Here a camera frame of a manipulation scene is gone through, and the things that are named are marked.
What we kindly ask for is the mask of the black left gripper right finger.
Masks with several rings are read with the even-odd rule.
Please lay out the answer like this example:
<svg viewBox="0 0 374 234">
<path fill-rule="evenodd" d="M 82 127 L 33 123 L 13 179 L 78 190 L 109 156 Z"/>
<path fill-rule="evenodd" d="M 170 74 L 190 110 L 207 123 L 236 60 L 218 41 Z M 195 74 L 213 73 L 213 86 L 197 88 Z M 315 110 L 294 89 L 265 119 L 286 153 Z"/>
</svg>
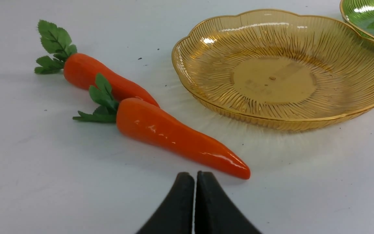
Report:
<svg viewBox="0 0 374 234">
<path fill-rule="evenodd" d="M 196 234 L 260 234 L 227 196 L 212 172 L 197 172 Z"/>
</svg>

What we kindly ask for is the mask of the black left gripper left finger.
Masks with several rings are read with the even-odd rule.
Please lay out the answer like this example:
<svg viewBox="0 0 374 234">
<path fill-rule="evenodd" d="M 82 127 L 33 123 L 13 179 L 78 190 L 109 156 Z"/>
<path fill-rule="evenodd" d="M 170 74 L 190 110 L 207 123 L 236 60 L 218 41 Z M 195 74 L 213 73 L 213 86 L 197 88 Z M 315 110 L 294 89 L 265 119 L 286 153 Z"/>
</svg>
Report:
<svg viewBox="0 0 374 234">
<path fill-rule="evenodd" d="M 165 199 L 138 234 L 191 234 L 193 230 L 193 196 L 195 180 L 180 172 Z"/>
</svg>

